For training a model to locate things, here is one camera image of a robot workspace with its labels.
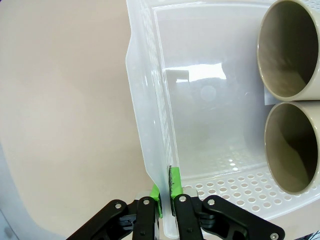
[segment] table surface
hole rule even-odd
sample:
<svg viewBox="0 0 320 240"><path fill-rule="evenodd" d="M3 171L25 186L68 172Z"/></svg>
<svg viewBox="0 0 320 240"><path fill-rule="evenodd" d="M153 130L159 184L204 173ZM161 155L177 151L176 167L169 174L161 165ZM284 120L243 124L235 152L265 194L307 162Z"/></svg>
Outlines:
<svg viewBox="0 0 320 240"><path fill-rule="evenodd" d="M126 2L3 0L0 32L0 140L32 219L67 237L107 202L151 189L125 65ZM292 240L319 230L319 216L320 200L272 222Z"/></svg>

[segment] perforated bottom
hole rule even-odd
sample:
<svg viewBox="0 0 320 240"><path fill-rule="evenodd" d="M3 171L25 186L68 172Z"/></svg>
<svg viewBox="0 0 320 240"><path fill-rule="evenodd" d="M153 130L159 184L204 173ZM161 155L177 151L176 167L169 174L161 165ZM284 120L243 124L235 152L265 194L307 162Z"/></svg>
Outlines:
<svg viewBox="0 0 320 240"><path fill-rule="evenodd" d="M268 167L226 174L200 181L184 181L182 186L194 188L199 198L218 195L239 207L269 220L301 208L320 198L320 186L300 195L290 195L275 183Z"/></svg>

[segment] translucent plastic bin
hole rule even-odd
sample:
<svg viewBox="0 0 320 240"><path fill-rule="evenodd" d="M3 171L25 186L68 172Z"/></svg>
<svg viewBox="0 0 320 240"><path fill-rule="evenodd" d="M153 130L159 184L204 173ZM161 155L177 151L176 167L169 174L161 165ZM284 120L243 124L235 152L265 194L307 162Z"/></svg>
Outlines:
<svg viewBox="0 0 320 240"><path fill-rule="evenodd" d="M293 196L272 179L264 126L276 100L259 75L256 46L272 1L127 0L126 66L145 168L158 185L164 232L177 238L168 168L204 199L217 194L272 219L320 197Z"/></svg>

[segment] black metal bracket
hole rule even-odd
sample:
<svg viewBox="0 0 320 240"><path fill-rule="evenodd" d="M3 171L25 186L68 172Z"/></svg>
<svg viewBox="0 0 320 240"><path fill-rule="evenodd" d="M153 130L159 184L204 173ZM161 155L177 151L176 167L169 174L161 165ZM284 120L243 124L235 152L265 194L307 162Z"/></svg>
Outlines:
<svg viewBox="0 0 320 240"><path fill-rule="evenodd" d="M203 240L201 229L223 240L283 240L285 231L217 195L201 201L180 194L174 209L181 240Z"/></svg>
<svg viewBox="0 0 320 240"><path fill-rule="evenodd" d="M127 205L112 200L67 240L120 240L133 231L133 240L155 240L159 227L157 203L149 196Z"/></svg>

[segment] screw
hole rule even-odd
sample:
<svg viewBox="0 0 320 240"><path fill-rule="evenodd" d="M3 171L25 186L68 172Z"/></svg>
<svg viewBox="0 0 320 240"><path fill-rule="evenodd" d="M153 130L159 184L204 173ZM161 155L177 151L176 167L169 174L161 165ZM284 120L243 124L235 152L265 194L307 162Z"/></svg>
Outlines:
<svg viewBox="0 0 320 240"><path fill-rule="evenodd" d="M186 200L187 200L187 198L185 196L179 197L179 201L180 202L185 202Z"/></svg>
<svg viewBox="0 0 320 240"><path fill-rule="evenodd" d="M210 200L208 201L208 204L209 204L210 206L215 205L215 200L210 199Z"/></svg>
<svg viewBox="0 0 320 240"><path fill-rule="evenodd" d="M270 239L272 240L277 240L278 238L279 238L279 235L275 232L270 235Z"/></svg>

